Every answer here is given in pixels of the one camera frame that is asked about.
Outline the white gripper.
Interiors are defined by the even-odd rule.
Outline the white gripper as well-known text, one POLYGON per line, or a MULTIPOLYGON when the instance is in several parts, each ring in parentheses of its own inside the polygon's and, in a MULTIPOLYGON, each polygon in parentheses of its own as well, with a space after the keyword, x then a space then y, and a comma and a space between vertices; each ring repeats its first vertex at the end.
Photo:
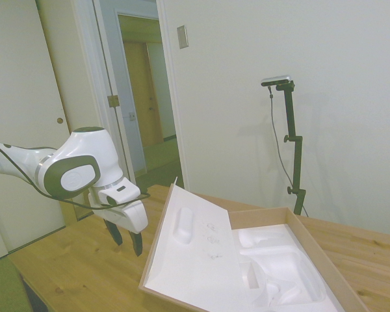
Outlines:
MULTIPOLYGON (((103 207, 103 204, 96 200, 91 193, 88 195, 88 199, 92 207, 103 207)), ((93 212, 104 219, 112 239, 118 246, 123 244, 123 239, 117 226, 129 230, 135 255, 139 257, 142 254, 143 243, 140 232, 148 226, 148 217, 144 204, 140 200, 109 209, 94 209, 93 212)))

